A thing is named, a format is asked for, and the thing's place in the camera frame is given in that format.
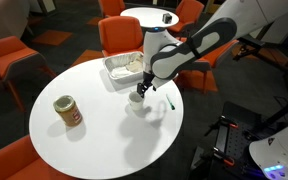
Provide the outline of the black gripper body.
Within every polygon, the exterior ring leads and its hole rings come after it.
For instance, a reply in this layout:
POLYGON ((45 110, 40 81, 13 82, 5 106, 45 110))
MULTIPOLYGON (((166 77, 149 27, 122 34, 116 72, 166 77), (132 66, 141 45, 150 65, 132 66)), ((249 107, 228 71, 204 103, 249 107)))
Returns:
POLYGON ((150 74, 147 72, 143 73, 143 82, 142 82, 142 91, 146 92, 148 88, 152 85, 152 80, 154 79, 155 75, 150 74))

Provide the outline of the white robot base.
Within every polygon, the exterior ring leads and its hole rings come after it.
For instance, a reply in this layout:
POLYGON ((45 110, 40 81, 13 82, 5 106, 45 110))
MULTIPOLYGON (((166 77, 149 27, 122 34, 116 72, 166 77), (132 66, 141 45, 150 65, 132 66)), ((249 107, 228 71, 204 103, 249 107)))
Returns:
POLYGON ((249 153, 269 180, 288 180, 288 127, 249 145, 249 153))

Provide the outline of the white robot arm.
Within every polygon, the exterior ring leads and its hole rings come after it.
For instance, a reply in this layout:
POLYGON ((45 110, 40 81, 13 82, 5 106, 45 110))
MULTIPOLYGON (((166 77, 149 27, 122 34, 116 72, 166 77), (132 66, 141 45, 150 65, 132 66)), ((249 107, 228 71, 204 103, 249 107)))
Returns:
POLYGON ((137 93, 172 80, 181 70, 191 70, 196 60, 220 46, 245 36, 288 14, 288 0, 226 0, 205 25, 185 42, 165 28, 154 27, 144 36, 143 82, 137 93))

